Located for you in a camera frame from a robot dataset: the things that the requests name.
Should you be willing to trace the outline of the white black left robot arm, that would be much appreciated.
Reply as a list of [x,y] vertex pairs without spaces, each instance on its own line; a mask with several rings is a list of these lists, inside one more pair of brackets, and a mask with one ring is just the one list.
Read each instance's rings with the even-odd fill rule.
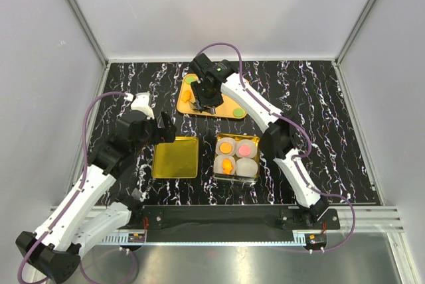
[[107,189],[132,174],[146,145],[174,142],[175,125],[168,113],[161,118],[163,127],[151,112],[140,110],[127,111],[118,119],[115,130],[94,147],[80,178],[56,210],[34,232],[18,235],[21,267],[30,265],[47,279],[64,283],[84,255],[108,234],[143,222],[143,212],[130,196],[113,202],[90,222],[84,219]]

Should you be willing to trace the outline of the orange round cookie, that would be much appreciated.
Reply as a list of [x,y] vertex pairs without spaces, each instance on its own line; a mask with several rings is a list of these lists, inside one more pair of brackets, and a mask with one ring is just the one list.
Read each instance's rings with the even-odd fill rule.
[[223,153],[223,154],[229,154],[229,153],[231,153],[231,152],[232,152],[232,150],[233,150],[233,146],[232,146],[232,144],[231,144],[231,143],[224,142],[224,143],[221,143],[221,144],[220,144],[220,146],[219,146],[219,150],[220,150],[220,152],[221,152],[221,153]]

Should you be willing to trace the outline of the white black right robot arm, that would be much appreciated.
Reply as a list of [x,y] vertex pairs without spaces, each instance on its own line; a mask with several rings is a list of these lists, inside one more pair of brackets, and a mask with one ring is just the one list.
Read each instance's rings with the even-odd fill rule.
[[213,62],[202,53],[189,67],[197,76],[191,83],[195,109],[210,111],[221,106],[223,95],[242,107],[262,132],[258,145],[261,153],[267,161],[277,164],[294,191],[299,222],[312,229],[324,223],[328,201],[310,178],[302,162],[304,156],[295,146],[294,131],[298,130],[307,141],[307,151],[311,151],[311,140],[305,130],[255,91],[228,60]]

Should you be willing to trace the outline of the pink round cookie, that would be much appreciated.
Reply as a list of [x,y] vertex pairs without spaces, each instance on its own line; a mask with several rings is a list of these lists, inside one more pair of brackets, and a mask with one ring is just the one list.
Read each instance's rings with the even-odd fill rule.
[[240,145],[238,152],[242,157],[249,157],[251,154],[251,147],[249,145]]

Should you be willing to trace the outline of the metal serving tongs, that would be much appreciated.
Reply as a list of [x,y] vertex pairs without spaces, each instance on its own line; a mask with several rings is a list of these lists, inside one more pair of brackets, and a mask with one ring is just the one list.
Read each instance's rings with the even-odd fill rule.
[[197,100],[195,100],[194,102],[190,102],[190,105],[191,105],[192,110],[195,111],[195,112],[207,113],[209,115],[215,114],[215,108],[214,107],[202,106],[201,103]]

